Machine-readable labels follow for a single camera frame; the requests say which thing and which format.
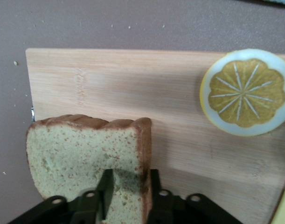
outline brown crust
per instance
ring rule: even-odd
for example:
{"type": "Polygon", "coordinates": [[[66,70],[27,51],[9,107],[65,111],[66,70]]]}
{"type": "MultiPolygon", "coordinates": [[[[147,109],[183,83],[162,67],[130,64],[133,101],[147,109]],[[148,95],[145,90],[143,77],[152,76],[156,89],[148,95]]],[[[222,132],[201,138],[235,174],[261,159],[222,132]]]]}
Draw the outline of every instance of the brown crust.
{"type": "Polygon", "coordinates": [[[140,118],[137,120],[130,119],[117,119],[108,122],[103,119],[93,118],[82,114],[75,115],[63,115],[55,118],[48,118],[44,120],[39,120],[34,122],[27,130],[27,135],[29,130],[35,128],[36,126],[46,125],[53,126],[62,123],[67,123],[78,128],[93,128],[93,129],[125,129],[129,127],[134,127],[139,133],[139,142],[137,148],[139,154],[140,167],[142,169],[141,175],[141,195],[143,200],[143,220],[142,223],[146,223],[148,212],[152,206],[151,200],[151,188],[150,188],[150,166],[151,166],[151,125],[152,122],[149,118],[140,118]]]}

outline bread slice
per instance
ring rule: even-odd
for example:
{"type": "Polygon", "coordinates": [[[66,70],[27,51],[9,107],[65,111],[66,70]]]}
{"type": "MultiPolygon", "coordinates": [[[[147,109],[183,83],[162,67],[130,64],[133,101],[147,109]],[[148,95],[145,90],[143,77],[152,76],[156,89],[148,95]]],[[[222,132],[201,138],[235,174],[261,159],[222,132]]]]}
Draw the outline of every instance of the bread slice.
{"type": "Polygon", "coordinates": [[[34,122],[27,132],[27,156],[43,198],[73,200],[96,187],[113,169],[114,194],[104,224],[143,224],[151,206],[151,120],[108,122],[64,115],[34,122]]]}

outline lemon half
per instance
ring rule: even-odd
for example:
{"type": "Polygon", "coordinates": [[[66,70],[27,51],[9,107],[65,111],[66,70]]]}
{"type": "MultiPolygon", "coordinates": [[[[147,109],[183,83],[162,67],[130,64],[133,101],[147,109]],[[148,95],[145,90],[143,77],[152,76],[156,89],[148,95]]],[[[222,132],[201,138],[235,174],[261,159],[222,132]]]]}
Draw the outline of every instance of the lemon half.
{"type": "Polygon", "coordinates": [[[231,52],[205,74],[200,102],[208,119],[230,134],[269,132],[285,121],[285,61],[259,49],[231,52]]]}

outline gray table surface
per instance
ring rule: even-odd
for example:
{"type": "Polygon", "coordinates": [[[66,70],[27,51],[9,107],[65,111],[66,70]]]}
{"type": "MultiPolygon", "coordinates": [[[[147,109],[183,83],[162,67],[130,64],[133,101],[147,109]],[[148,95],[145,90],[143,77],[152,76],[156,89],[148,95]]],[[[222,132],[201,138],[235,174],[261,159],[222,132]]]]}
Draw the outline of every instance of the gray table surface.
{"type": "Polygon", "coordinates": [[[0,224],[42,201],[25,153],[32,105],[27,48],[285,53],[285,6],[246,0],[0,1],[0,224]]]}

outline wood grain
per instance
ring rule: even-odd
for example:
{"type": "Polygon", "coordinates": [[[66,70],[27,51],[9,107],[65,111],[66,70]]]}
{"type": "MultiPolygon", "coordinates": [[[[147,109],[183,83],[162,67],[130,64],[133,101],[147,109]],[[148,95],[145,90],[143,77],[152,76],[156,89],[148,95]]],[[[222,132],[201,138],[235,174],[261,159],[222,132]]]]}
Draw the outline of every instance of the wood grain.
{"type": "Polygon", "coordinates": [[[239,137],[208,121],[200,83],[225,53],[28,49],[26,55],[36,119],[150,117],[152,168],[160,170],[163,187],[182,197],[206,194],[245,224],[269,222],[285,186],[285,123],[239,137]]]}

